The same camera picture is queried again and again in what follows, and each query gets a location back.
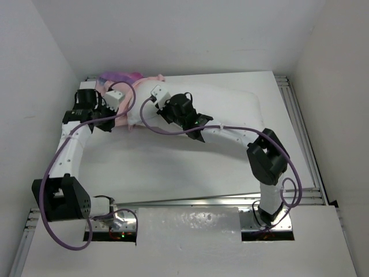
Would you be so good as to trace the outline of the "pink purple pillowcase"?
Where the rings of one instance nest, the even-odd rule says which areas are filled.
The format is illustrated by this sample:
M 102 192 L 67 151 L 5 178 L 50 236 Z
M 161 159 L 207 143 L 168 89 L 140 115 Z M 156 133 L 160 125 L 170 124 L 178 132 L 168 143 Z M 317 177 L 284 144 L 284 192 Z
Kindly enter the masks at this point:
M 115 125 L 127 126 L 132 130 L 136 126 L 144 126 L 140 118 L 140 108 L 158 85 L 165 85 L 164 76 L 144 77 L 137 72 L 105 72 L 97 78 L 95 90 L 102 96 L 112 90 L 123 94 L 124 99 L 119 105 L 118 114 L 123 112 L 127 114 L 115 118 Z

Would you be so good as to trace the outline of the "white pillow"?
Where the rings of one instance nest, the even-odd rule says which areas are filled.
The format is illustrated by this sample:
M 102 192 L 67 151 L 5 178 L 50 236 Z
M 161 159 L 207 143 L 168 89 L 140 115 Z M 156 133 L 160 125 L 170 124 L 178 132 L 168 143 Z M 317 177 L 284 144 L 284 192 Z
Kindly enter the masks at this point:
M 136 102 L 127 114 L 129 126 L 144 126 L 140 118 L 140 108 L 151 91 L 159 87 L 171 96 L 191 93 L 193 106 L 197 112 L 213 117 L 221 124 L 245 126 L 257 130 L 265 127 L 258 97 L 247 91 L 237 91 L 201 83 L 173 83 L 148 80 L 136 90 Z

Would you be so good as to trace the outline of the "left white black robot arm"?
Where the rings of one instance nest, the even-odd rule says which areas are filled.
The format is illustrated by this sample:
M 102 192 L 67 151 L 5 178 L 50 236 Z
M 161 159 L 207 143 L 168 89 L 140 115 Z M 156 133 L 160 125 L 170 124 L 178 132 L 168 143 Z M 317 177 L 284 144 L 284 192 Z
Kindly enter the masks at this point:
M 95 89 L 79 89 L 74 106 L 65 112 L 58 157 L 46 174 L 46 183 L 36 179 L 32 192 L 38 206 L 44 208 L 48 222 L 88 219 L 109 213 L 110 200 L 91 198 L 78 180 L 82 154 L 95 128 L 109 132 L 115 126 L 124 95 L 109 91 L 101 95 Z

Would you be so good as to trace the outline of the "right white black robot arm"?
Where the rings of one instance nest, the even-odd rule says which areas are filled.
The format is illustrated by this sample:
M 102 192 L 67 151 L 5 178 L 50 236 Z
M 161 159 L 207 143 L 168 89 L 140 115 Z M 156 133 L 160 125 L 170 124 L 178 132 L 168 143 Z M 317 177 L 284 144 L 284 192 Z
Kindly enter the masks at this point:
M 162 91 L 152 92 L 151 100 L 158 115 L 168 124 L 178 125 L 191 139 L 246 151 L 251 172 L 260 182 L 259 216 L 271 226 L 284 206 L 281 192 L 288 167 L 285 157 L 269 141 L 272 139 L 282 146 L 274 131 L 265 128 L 260 135 L 254 136 L 242 130 L 220 128 L 213 117 L 196 112 L 188 92 L 174 96 Z

